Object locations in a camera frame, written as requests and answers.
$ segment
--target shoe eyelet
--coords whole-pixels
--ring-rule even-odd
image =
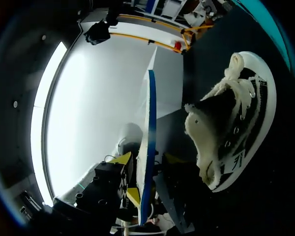
[[[239,132],[239,128],[238,127],[235,127],[234,134],[238,134],[238,132]]]
[[[251,98],[255,98],[256,97],[256,94],[255,93],[251,93],[251,92],[249,92],[250,93],[250,96],[251,96]]]
[[[229,147],[231,145],[231,142],[230,141],[226,141],[226,143],[225,143],[225,145],[224,145],[224,147]]]

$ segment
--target sneaker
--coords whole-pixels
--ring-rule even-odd
[[[213,192],[222,191],[236,181],[271,127],[276,109],[272,73],[256,54],[234,53],[225,77],[185,109],[200,177]]]

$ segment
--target yellow component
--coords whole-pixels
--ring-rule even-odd
[[[111,160],[109,163],[120,163],[126,165],[131,157],[131,152],[126,153],[123,156],[116,157],[116,159]]]
[[[185,35],[182,34],[182,38],[183,38],[183,41],[185,42],[185,45],[186,45],[186,48],[187,48],[187,51],[189,50],[189,45],[188,45],[188,42],[187,42],[187,39],[185,37]]]
[[[174,164],[174,163],[186,163],[188,161],[183,161],[183,160],[180,160],[178,157],[175,157],[173,155],[170,155],[169,153],[165,153],[164,154],[168,163],[169,164]]]
[[[127,197],[133,203],[136,208],[140,206],[140,195],[137,188],[128,188],[127,189]]]
[[[140,39],[146,42],[149,42],[148,38],[143,38],[143,37],[138,37],[138,36],[133,36],[133,35],[129,35],[129,34],[125,34],[125,33],[110,33],[110,35],[115,35],[115,36],[123,36],[123,37],[128,37],[128,38],[135,38],[135,39]],[[154,44],[159,45],[159,46],[163,46],[165,48],[171,49],[177,53],[181,53],[181,50],[178,50],[177,48],[174,48],[172,46],[166,45],[164,43],[160,43],[157,41],[152,40]]]
[[[185,29],[185,31],[191,31],[191,30],[199,30],[199,29],[207,29],[207,28],[212,28],[213,26],[197,26],[197,27],[192,27]]]

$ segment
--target dark surface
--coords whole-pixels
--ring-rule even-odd
[[[183,103],[199,101],[218,83],[234,52],[251,51],[270,67],[277,89],[277,108],[263,144],[237,181],[212,194],[214,233],[255,234],[295,230],[295,78],[268,35],[245,12],[233,9],[184,56]],[[182,109],[157,121],[157,146],[182,159],[196,150],[184,134]],[[199,217],[207,217],[199,212]]]

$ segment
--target shoelace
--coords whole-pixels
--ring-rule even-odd
[[[240,79],[240,73],[244,69],[244,60],[238,53],[234,53],[231,56],[230,64],[224,71],[225,77],[217,83],[214,88],[209,92],[202,100],[209,97],[217,96],[223,93],[226,89],[232,89],[235,94],[236,101],[241,104],[242,119],[245,118],[247,109],[250,107],[251,99],[256,96],[255,89],[251,83],[251,80],[257,79],[258,76],[247,79]]]

